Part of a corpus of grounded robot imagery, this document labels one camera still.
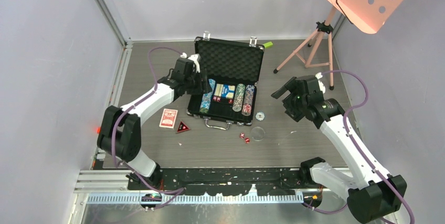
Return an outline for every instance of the deck of cards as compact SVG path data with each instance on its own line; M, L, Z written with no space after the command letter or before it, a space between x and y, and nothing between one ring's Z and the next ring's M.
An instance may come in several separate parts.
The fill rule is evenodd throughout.
M178 115L177 110L164 109L162 113L161 122L159 123L159 127L171 128L175 127L176 116Z

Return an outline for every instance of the gray table surface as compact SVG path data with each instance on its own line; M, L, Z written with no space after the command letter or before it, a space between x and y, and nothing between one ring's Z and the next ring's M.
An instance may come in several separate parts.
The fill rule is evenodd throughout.
M254 119L253 126L232 125L229 131L209 129L204 120L186 114L189 96L184 95L166 106L179 111L175 129L159 127L162 110L156 112L142 126L142 149L162 167L298 167L302 161L322 157L332 166L345 166L344 161L332 143L313 123L306 119L299 123L284 113L281 100L270 94L279 89L293 76L304 76L328 70L328 67L305 68L295 56L277 74L273 70L301 43L301 40L276 40L274 46L266 49L261 68L255 112L262 111L264 121ZM148 91L154 83L147 61L147 52L155 47L172 47L188 55L194 53L194 43L189 42L144 42L134 44L126 73L120 105L129 103ZM311 48L301 52L307 58ZM313 63L327 61L327 42L323 41ZM169 50L157 50L152 55L156 78L168 74L175 66L177 54ZM327 89L325 98L335 98L346 110L350 107L344 83L340 74L334 76L335 90ZM329 78L324 78L329 86ZM176 134L176 128L183 121L190 131ZM212 122L224 126L221 122ZM261 142L245 144L239 134L247 137L253 127L260 126L266 132ZM112 167L109 157L105 167Z

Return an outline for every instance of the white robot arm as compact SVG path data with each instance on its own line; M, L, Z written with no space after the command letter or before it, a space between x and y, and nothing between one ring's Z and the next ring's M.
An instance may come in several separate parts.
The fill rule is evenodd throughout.
M156 111L172 103L181 95L204 94L211 91L206 70L199 67L199 54L187 56L182 54L176 61L171 76L157 81L155 87L133 102L117 108L110 106L105 110L97 145L111 154L112 130L119 116L129 110L123 117L115 139L116 157L124 160L132 169L147 178L151 184L161 179L159 165L150 159L141 149L141 126Z
M368 223L398 211L400 200L375 173L380 171L403 196L407 184L402 176L392 176L370 153L347 120L349 134L353 134L358 147L373 162L371 168L346 132L344 110L335 99L323 98L323 84L315 76L293 77L272 94L278 99L286 91L290 94L282 101L285 113L295 121L307 118L334 144L348 165L352 177L333 169L320 157L302 162L300 180L307 184L321 184L347 201L352 215L360 223Z

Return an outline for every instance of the tripod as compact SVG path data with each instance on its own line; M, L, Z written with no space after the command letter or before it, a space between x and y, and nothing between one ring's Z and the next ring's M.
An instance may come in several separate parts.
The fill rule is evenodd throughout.
M300 44L287 58L284 60L275 70L273 73L278 73L278 71L295 55L300 58L300 60L304 63L304 66L306 68L313 68L313 67L321 67L321 66L328 66L329 70L333 70L332 65L332 31L334 28L331 26L331 21L334 18L335 12L337 9L332 6L331 11L329 12L329 15L327 16L327 19L320 23L317 22L317 28L315 31L309 35L309 37L303 41L302 44ZM312 59L315 56L315 53L317 52L317 49L319 48L319 45L321 43L321 40L323 39L323 35L327 34L327 45L328 45L328 51L329 51L329 62L326 63L319 63L319 64L312 64ZM312 47L311 53L309 54L309 58L307 60L303 59L303 57L298 53L305 45L308 45L308 47ZM330 73L330 90L334 90L334 73Z

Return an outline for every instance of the gray wall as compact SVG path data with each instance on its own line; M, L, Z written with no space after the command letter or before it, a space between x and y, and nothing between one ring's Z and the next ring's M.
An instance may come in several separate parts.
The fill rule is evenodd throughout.
M121 47L94 0L0 0L1 223L66 223Z
M327 0L107 0L133 40L214 37L303 38L329 10Z
M443 222L444 12L443 0L405 0L377 34L347 24L334 42L341 68L369 87L369 102L355 112L364 142L408 182L416 223ZM360 103L361 85L344 80L352 103Z

